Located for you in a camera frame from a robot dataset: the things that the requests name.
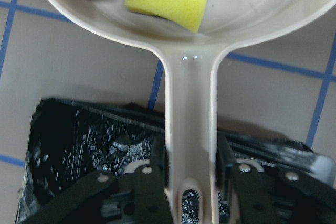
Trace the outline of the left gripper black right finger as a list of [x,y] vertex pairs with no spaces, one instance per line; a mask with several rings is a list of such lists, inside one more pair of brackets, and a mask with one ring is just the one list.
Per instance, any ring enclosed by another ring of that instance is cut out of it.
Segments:
[[335,161],[289,139],[217,137],[226,223],[335,223]]

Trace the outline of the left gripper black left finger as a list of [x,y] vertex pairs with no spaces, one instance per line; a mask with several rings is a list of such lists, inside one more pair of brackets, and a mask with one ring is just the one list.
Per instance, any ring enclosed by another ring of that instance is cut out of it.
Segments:
[[167,196],[166,150],[162,137],[151,142],[149,163],[116,177],[86,169],[79,177],[33,172],[34,195],[42,206],[24,223],[173,223]]

